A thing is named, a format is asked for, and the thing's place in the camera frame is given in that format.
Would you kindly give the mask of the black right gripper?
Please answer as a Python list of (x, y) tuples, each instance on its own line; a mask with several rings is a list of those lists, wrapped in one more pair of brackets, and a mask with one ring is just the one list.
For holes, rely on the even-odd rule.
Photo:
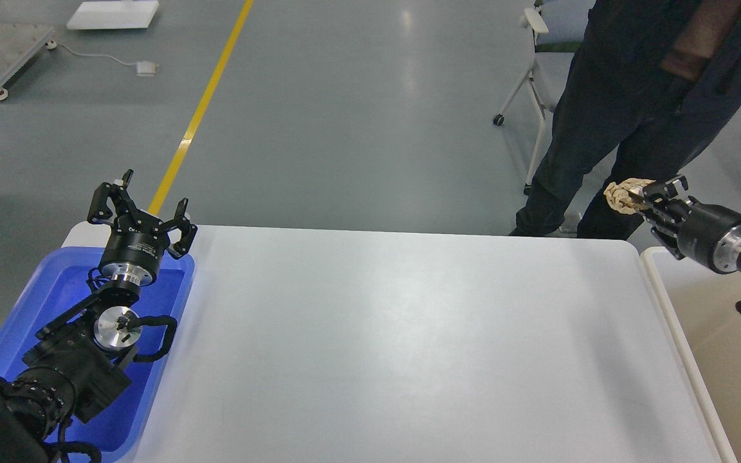
[(650, 234), (676, 260), (691, 258), (715, 273), (738, 272), (741, 213), (689, 201), (683, 196), (687, 190), (686, 176), (676, 176), (630, 193), (630, 202), (650, 226)]

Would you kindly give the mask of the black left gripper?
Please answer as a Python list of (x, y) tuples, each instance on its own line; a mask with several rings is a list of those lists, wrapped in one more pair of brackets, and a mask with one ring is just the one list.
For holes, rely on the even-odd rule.
[(152, 219), (142, 219), (127, 193), (133, 173), (127, 170), (121, 179), (95, 189), (86, 222), (111, 226), (98, 264), (100, 275), (145, 287), (156, 281), (165, 252), (174, 260), (188, 255), (198, 227), (189, 220), (187, 197), (178, 202), (171, 220), (162, 222), (153, 214)]

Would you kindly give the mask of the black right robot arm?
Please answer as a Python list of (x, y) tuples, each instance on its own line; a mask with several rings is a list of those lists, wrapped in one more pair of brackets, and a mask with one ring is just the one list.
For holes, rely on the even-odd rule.
[[(651, 235), (676, 260), (690, 259), (718, 275), (741, 273), (741, 213), (687, 194), (685, 176), (634, 180), (621, 187), (621, 205), (650, 224)], [(741, 301), (735, 302), (741, 315)]]

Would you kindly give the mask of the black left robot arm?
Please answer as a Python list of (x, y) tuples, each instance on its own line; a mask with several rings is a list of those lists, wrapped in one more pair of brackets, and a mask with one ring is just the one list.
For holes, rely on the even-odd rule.
[(0, 462), (68, 462), (72, 454), (100, 462), (97, 446), (67, 440), (66, 431), (120, 398), (131, 385), (130, 364), (154, 363), (171, 350), (177, 319), (140, 316), (132, 306), (157, 281), (164, 254), (188, 255), (198, 228), (187, 197), (168, 221), (138, 208), (127, 193), (132, 176), (127, 170), (103, 182), (92, 197), (86, 220), (111, 234), (90, 294), (36, 332), (15, 380), (0, 376)]

